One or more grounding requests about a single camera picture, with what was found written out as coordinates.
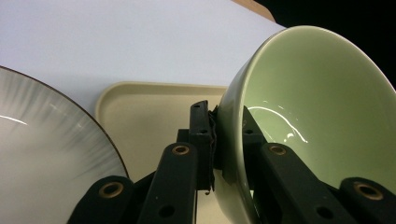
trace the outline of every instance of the beige tray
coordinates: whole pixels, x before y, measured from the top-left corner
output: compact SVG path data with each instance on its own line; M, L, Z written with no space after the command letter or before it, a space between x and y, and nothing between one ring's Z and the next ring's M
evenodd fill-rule
M133 181L155 171L163 149L188 129L190 106L207 100L212 110L225 87L121 82L100 96L95 117L119 150ZM214 193L198 195L197 223L229 223Z

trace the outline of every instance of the screw hole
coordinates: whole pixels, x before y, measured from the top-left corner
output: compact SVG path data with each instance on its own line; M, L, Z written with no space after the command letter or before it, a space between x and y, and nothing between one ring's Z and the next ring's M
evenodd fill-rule
M102 198L110 199L117 197L123 191L123 185L120 182L110 182L103 185L99 189L99 196Z
M172 152L176 155L184 155L189 153L190 149L188 147L185 146L177 146L172 148Z
M379 201L384 198L384 195L381 193L381 191L379 191L378 189L376 189L368 184L364 184L361 182L355 182L354 187L355 187L355 190L359 194L361 194L362 196L364 196L370 200Z
M160 217L171 217L174 213L175 213L174 206L166 205L160 209L158 215L160 215Z
M283 147L270 147L269 149L278 156L282 156L286 154L286 149Z
M327 207L323 207L323 206L318 207L317 208L317 213L321 217L326 218L326 219L332 219L333 218L332 211L329 208L327 208Z

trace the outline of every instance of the table surface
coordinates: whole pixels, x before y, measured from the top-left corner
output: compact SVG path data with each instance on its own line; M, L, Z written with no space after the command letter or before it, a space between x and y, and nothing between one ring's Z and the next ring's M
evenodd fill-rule
M228 86L284 27L230 0L0 3L0 65L93 114L119 81Z

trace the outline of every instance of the black background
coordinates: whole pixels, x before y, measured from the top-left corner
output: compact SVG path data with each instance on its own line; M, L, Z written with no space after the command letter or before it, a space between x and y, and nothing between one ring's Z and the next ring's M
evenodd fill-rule
M363 50L396 87L396 7L390 1L257 0L276 23L315 25L342 35Z

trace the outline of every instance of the tray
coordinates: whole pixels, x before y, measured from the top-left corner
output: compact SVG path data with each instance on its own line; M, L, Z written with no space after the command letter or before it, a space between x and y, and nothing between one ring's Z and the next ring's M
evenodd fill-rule
M226 87L120 82L105 89L95 118L119 150L133 181L155 171L163 149L188 129L190 106L207 100L212 110ZM197 223L230 223L213 192L198 192Z

